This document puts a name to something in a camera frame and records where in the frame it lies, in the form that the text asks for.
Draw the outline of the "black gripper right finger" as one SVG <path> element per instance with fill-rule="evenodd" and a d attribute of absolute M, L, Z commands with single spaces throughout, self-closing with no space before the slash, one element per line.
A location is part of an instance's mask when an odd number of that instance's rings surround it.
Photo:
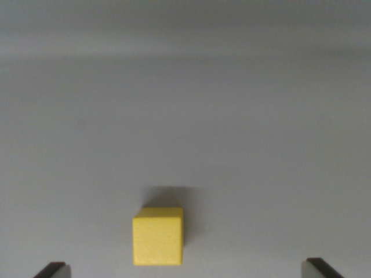
<path fill-rule="evenodd" d="M 323 258 L 307 258 L 301 263 L 302 278 L 344 278 Z"/>

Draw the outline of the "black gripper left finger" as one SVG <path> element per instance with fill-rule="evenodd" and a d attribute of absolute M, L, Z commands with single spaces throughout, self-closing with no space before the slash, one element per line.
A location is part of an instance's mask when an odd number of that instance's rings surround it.
<path fill-rule="evenodd" d="M 50 262 L 34 278 L 71 278 L 71 267 L 65 262 Z"/>

